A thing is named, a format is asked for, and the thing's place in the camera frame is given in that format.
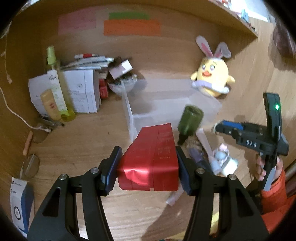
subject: red small box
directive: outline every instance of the red small box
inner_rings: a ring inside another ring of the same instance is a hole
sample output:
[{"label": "red small box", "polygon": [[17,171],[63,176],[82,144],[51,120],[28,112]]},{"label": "red small box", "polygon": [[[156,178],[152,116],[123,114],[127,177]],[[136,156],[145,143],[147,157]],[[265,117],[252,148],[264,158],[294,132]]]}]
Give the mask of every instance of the red small box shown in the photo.
[{"label": "red small box", "polygon": [[109,97],[107,82],[105,79],[99,79],[99,90],[101,99],[107,99]]},{"label": "red small box", "polygon": [[171,124],[143,127],[117,168],[123,190],[178,190],[178,159]]}]

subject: plush chick toy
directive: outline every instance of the plush chick toy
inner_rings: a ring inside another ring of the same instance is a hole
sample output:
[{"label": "plush chick toy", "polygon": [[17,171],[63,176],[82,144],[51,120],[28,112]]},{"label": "plush chick toy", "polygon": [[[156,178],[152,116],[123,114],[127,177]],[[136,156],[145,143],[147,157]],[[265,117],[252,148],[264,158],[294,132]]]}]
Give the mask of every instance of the plush chick toy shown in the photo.
[{"label": "plush chick toy", "polygon": [[202,93],[218,97],[227,94],[227,83],[234,83],[234,78],[229,75],[228,67],[222,57],[230,58],[231,53],[224,42],[219,43],[215,54],[202,36],[196,37],[196,43],[206,55],[196,72],[191,75],[192,87],[198,88]]}]

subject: hand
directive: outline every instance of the hand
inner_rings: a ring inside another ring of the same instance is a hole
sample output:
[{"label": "hand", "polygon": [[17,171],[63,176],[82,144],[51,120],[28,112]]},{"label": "hand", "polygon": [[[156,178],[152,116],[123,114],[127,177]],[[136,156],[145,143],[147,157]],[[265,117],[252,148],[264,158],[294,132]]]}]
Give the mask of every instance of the hand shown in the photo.
[{"label": "hand", "polygon": [[[257,156],[257,161],[256,161],[256,174],[255,178],[258,179],[258,181],[262,181],[263,178],[266,176],[266,171],[261,167],[264,166],[265,160],[263,160],[259,155]],[[279,176],[281,175],[281,171],[283,169],[283,161],[279,157],[276,158],[276,172],[274,174],[273,181],[278,179]]]}]

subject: green sticky note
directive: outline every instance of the green sticky note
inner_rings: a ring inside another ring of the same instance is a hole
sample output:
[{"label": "green sticky note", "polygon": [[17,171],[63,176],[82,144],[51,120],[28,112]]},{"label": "green sticky note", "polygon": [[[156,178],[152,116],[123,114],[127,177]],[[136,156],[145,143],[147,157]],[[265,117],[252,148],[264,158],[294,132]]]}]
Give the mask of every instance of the green sticky note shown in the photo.
[{"label": "green sticky note", "polygon": [[144,12],[110,12],[109,20],[111,19],[145,19],[149,20],[150,17]]}]

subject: clear plastic container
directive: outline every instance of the clear plastic container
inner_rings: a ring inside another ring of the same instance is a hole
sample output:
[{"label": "clear plastic container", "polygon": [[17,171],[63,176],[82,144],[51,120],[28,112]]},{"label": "clear plastic container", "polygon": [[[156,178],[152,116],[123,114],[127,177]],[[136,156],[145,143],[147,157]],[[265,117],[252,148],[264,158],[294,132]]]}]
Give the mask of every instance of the clear plastic container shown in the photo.
[{"label": "clear plastic container", "polygon": [[[124,82],[125,90],[128,93],[128,92],[130,92],[134,88],[134,86],[135,86],[135,84],[137,82],[137,76],[134,74],[132,77],[130,77],[130,79],[128,79],[128,80],[122,80],[122,81]],[[122,95],[122,87],[121,87],[120,84],[119,85],[115,85],[115,84],[108,83],[108,85],[109,85],[110,89],[115,94],[117,94],[119,96]]]},{"label": "clear plastic container", "polygon": [[174,135],[185,105],[192,104],[204,112],[201,127],[214,122],[221,103],[191,88],[191,80],[148,79],[137,80],[134,88],[126,92],[121,82],[122,102],[128,131],[133,141],[144,126],[171,123]]}]

